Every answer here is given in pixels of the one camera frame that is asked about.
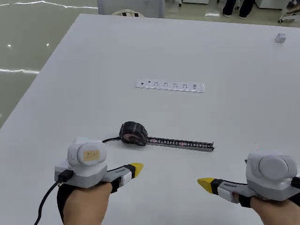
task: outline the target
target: wrist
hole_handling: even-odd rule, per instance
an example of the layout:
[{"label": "wrist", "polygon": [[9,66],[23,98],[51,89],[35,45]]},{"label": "wrist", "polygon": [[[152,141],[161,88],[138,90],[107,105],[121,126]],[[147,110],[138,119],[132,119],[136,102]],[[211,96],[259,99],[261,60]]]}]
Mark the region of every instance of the wrist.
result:
[{"label": "wrist", "polygon": [[64,219],[64,225],[100,225],[101,223],[86,217]]}]

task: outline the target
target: power strip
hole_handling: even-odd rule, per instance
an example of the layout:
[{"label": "power strip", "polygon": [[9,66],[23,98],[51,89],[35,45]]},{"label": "power strip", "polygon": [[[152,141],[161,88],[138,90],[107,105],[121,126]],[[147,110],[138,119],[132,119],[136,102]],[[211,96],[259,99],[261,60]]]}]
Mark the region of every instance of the power strip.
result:
[{"label": "power strip", "polygon": [[135,87],[161,89],[161,90],[179,90],[179,91],[190,91],[190,92],[205,91],[205,85],[203,82],[190,83],[190,82],[173,82],[173,81],[162,81],[162,80],[151,80],[151,79],[138,80],[136,81]]}]

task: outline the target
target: reflective floor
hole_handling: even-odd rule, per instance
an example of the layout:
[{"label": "reflective floor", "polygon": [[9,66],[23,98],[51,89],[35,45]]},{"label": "reflective floor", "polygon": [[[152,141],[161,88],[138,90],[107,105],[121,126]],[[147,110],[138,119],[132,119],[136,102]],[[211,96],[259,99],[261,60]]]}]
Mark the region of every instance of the reflective floor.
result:
[{"label": "reflective floor", "polygon": [[[220,13],[224,1],[208,5],[166,2],[165,17],[278,26],[280,10],[258,9],[246,20]],[[0,2],[0,127],[80,13],[97,14],[96,0],[2,0]],[[300,19],[280,26],[300,27]]]}]

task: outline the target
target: label sticker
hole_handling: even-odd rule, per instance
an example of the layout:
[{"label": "label sticker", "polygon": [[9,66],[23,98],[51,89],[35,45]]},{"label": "label sticker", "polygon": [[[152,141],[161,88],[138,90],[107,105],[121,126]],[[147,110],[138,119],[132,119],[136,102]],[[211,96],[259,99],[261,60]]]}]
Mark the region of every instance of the label sticker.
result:
[{"label": "label sticker", "polygon": [[89,162],[93,160],[98,160],[100,158],[100,151],[99,150],[90,150],[83,152],[83,161]]}]

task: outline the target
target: black cable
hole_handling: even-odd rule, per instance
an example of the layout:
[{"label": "black cable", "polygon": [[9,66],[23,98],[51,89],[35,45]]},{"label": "black cable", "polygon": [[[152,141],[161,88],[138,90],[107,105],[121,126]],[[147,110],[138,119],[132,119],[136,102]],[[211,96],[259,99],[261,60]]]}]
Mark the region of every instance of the black cable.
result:
[{"label": "black cable", "polygon": [[47,197],[49,196],[49,194],[55,189],[56,186],[58,186],[62,182],[67,182],[69,179],[71,179],[73,177],[73,175],[74,175],[74,171],[72,171],[72,170],[65,170],[58,175],[58,180],[46,192],[46,194],[44,195],[44,197],[38,207],[38,216],[37,216],[37,220],[35,221],[34,225],[37,225],[42,217],[43,205],[44,205]]},{"label": "black cable", "polygon": [[43,197],[39,207],[38,207],[38,216],[37,216],[37,220],[35,221],[34,225],[37,225],[42,217],[42,210],[43,210],[43,205],[47,199],[47,197],[49,196],[49,194],[53,191],[53,189],[60,183],[60,180],[57,180],[52,186],[51,188],[49,188],[49,190],[47,191],[47,193],[45,194],[45,196]]},{"label": "black cable", "polygon": [[120,137],[108,138],[108,139],[103,140],[102,143],[109,142],[109,141],[114,141],[114,140],[120,140],[120,139],[121,139]]}]

